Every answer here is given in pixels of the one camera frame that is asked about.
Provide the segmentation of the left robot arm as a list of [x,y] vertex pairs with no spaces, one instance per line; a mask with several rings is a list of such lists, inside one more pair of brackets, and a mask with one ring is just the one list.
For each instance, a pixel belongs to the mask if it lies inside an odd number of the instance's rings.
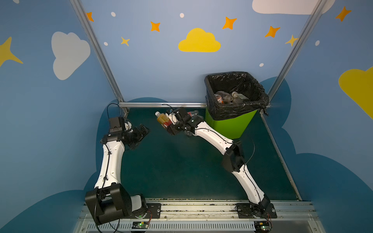
[[94,189],[85,195],[85,203],[96,225],[122,218],[145,218],[148,207],[142,194],[130,196],[120,181],[121,162],[125,146],[134,149],[150,132],[144,125],[131,130],[110,130],[101,143],[103,162]]

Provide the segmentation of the dark red juice bottle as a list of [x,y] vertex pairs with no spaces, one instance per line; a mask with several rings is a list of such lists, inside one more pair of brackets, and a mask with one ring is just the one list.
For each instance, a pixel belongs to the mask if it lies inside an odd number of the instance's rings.
[[164,113],[155,112],[155,116],[163,128],[168,128],[170,125],[173,125],[172,121]]

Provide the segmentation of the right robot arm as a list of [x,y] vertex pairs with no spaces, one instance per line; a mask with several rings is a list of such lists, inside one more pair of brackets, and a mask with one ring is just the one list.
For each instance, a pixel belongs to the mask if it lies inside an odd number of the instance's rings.
[[244,161],[242,143],[229,139],[208,125],[202,116],[190,113],[185,108],[166,111],[169,124],[166,129],[171,135],[185,132],[189,136],[199,136],[213,145],[223,156],[222,166],[232,173],[247,194],[255,214],[263,214],[271,204],[268,196],[259,188]]

